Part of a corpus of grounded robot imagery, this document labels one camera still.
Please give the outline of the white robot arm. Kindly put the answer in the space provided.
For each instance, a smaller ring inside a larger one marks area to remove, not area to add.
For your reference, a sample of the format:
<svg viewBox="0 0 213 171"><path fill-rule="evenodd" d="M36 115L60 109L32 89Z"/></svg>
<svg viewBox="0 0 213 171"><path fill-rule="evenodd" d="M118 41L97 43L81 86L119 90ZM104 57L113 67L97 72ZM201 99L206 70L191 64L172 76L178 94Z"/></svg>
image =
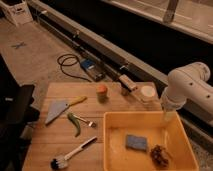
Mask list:
<svg viewBox="0 0 213 171"><path fill-rule="evenodd" d="M171 70L168 85L161 94L161 104L166 114L181 109L191 100L213 116L213 87L207 83L211 72L203 62Z"/></svg>

